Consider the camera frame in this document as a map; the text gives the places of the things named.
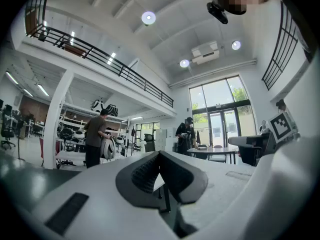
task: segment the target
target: black chair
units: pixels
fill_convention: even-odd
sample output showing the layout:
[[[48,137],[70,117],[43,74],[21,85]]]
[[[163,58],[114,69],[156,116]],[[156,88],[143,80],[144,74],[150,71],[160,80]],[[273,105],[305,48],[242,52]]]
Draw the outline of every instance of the black chair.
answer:
[[[152,134],[145,133],[144,134],[144,141],[146,142],[146,144],[144,145],[146,153],[156,151],[155,140],[154,140],[154,136]]]
[[[5,140],[1,140],[1,147],[4,150],[7,150],[4,147],[4,144],[8,144],[9,148],[11,148],[11,145],[14,147],[16,146],[14,143],[10,142],[10,138],[13,138],[15,136],[13,132],[13,128],[11,126],[7,125],[7,118],[6,118],[6,113],[5,111],[2,112],[2,127],[1,127],[1,136],[5,138]]]

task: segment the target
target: white robot surface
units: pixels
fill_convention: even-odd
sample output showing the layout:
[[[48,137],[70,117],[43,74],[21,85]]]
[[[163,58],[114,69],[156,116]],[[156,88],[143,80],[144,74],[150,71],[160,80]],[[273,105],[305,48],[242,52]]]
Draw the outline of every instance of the white robot surface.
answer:
[[[292,223],[313,190],[320,157],[315,161],[301,154],[306,149],[319,148],[318,143],[301,138],[283,146],[276,154],[262,157],[256,168],[169,152],[167,156],[200,169],[208,178],[200,198],[181,206],[184,221],[197,229],[184,239],[275,239]],[[42,223],[52,218],[71,196],[81,193],[88,199],[63,234],[64,238],[179,239],[157,209],[133,206],[116,185],[119,172],[153,155],[136,155],[89,168],[49,193],[32,212],[41,222],[38,223],[41,234],[50,235],[51,239],[61,238]]]

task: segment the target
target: conference table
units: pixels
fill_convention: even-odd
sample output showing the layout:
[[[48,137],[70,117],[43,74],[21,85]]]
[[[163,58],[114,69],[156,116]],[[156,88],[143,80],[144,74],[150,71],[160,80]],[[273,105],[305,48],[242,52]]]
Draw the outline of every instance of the conference table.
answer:
[[[233,163],[236,164],[236,153],[238,149],[234,147],[213,148],[210,146],[206,149],[190,148],[186,152],[194,154],[196,158],[203,160],[209,160],[209,156],[225,155],[225,161],[227,161],[227,155],[230,155],[230,164],[232,164],[231,156],[233,155]]]

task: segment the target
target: person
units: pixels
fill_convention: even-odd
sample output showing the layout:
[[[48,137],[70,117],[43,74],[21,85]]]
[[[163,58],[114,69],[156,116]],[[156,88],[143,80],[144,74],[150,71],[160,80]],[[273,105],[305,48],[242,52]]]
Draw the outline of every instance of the person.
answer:
[[[191,149],[191,140],[193,146],[198,149],[198,145],[196,142],[196,134],[195,130],[192,127],[193,119],[192,117],[188,117],[184,123],[182,122],[178,129],[176,130],[175,136],[179,137],[178,140],[178,153],[182,155],[187,154],[187,150]]]
[[[107,116],[108,111],[103,109],[99,116],[92,118],[84,127],[87,131],[85,141],[85,164],[87,168],[100,164],[101,137],[110,139],[110,136],[105,134],[107,128],[105,119]]]

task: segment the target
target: table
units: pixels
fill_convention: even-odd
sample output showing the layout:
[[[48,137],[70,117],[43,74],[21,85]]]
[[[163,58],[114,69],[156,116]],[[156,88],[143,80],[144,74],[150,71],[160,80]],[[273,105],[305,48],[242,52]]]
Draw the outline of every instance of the table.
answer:
[[[221,148],[212,148],[208,147],[207,149],[196,149],[190,148],[187,150],[187,153],[194,153],[197,155],[203,155],[206,159],[209,159],[209,156],[214,155],[230,155],[230,164],[232,163],[231,155],[233,154],[233,163],[236,164],[236,152],[238,150],[234,147],[221,147]]]

